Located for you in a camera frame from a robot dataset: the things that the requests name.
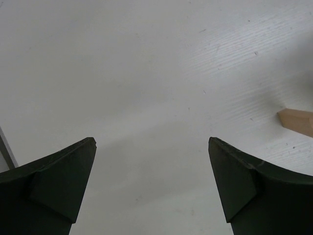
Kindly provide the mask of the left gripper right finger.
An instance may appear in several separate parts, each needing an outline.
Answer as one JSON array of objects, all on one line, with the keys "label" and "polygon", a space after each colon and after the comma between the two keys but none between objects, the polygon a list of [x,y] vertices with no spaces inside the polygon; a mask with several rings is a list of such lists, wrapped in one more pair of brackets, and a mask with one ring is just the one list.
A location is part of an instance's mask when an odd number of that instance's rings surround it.
[{"label": "left gripper right finger", "polygon": [[208,153],[235,235],[311,235],[313,178],[251,156],[217,137]]}]

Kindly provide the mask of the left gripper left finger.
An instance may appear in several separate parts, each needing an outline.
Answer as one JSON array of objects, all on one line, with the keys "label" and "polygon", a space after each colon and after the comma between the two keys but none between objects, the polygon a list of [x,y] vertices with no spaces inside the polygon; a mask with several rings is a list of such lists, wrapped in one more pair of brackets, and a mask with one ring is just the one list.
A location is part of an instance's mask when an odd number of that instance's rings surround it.
[{"label": "left gripper left finger", "polygon": [[0,174],[2,235],[68,235],[76,223],[96,154],[85,138]]}]

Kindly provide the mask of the wood block one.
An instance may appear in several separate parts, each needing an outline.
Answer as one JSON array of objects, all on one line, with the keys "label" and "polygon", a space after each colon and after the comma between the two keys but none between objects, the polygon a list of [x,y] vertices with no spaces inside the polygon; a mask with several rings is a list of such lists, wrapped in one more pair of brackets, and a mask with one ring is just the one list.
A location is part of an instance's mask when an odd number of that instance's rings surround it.
[{"label": "wood block one", "polygon": [[311,138],[313,137],[312,112],[285,108],[277,114],[284,128]]}]

